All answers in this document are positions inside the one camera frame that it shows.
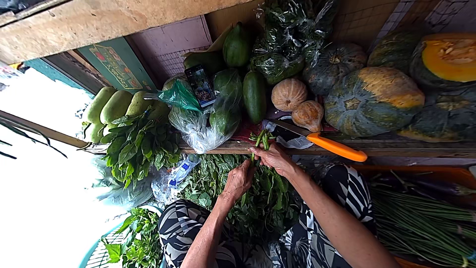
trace orange knife handle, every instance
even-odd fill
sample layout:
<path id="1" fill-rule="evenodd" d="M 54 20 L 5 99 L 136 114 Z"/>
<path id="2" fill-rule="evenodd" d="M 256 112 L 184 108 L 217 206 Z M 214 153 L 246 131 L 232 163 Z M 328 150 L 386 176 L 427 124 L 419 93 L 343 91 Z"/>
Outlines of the orange knife handle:
<path id="1" fill-rule="evenodd" d="M 364 152 L 356 151 L 336 141 L 323 138 L 319 136 L 319 133 L 311 133 L 306 138 L 312 143 L 350 160 L 357 162 L 363 162 L 367 160 L 367 155 Z"/>

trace hand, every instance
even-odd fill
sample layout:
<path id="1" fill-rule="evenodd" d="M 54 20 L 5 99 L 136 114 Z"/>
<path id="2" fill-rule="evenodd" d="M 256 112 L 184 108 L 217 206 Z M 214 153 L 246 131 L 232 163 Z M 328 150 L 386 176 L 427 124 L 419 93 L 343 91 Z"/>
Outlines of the hand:
<path id="1" fill-rule="evenodd" d="M 250 164 L 251 160 L 247 159 L 228 173 L 227 184 L 221 195 L 233 204 L 251 187 L 256 167 L 249 168 Z"/>
<path id="2" fill-rule="evenodd" d="M 263 144 L 260 144 L 259 148 L 250 147 L 248 150 L 255 153 L 256 160 L 261 156 L 260 165 L 273 167 L 279 175 L 288 177 L 289 172 L 296 167 L 296 164 L 276 143 L 272 143 L 268 151 L 265 151 L 263 147 Z"/>

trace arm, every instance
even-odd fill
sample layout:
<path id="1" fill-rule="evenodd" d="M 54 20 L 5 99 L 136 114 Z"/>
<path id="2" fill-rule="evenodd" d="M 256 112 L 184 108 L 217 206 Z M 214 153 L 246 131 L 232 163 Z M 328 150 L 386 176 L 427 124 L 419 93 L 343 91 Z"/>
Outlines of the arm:
<path id="1" fill-rule="evenodd" d="M 286 177 L 311 209 L 324 233 L 354 268 L 400 267 L 388 250 L 355 217 L 334 202 L 276 145 L 269 151 L 251 147 L 261 165 L 274 167 Z"/>
<path id="2" fill-rule="evenodd" d="M 251 161 L 245 160 L 228 173 L 227 184 L 213 210 L 188 249 L 180 267 L 212 267 L 217 253 L 223 223 L 235 202 L 250 188 L 256 168 L 249 168 Z"/>

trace black and white patterned clothing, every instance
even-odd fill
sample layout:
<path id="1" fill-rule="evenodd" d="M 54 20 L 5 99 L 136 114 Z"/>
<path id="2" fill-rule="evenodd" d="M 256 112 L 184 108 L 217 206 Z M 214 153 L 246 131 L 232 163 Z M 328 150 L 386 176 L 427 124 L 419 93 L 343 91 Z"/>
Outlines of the black and white patterned clothing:
<path id="1" fill-rule="evenodd" d="M 335 202 L 373 234 L 376 233 L 367 185 L 354 168 L 343 164 L 321 165 L 317 178 L 320 178 L 317 183 Z M 180 267 L 209 214 L 206 209 L 187 200 L 176 201 L 165 209 L 159 220 L 159 233 L 167 267 Z M 351 267 L 332 246 L 304 202 L 299 221 L 279 241 L 267 245 L 239 242 L 233 228 L 225 223 L 215 260 L 218 268 Z"/>

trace smartphone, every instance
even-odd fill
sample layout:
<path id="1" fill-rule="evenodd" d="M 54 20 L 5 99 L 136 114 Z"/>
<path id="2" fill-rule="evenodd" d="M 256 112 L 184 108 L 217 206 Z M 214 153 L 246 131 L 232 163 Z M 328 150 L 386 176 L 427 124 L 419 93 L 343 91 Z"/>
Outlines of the smartphone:
<path id="1" fill-rule="evenodd" d="M 215 102 L 217 97 L 201 64 L 186 69 L 185 75 L 201 107 L 208 106 Z"/>

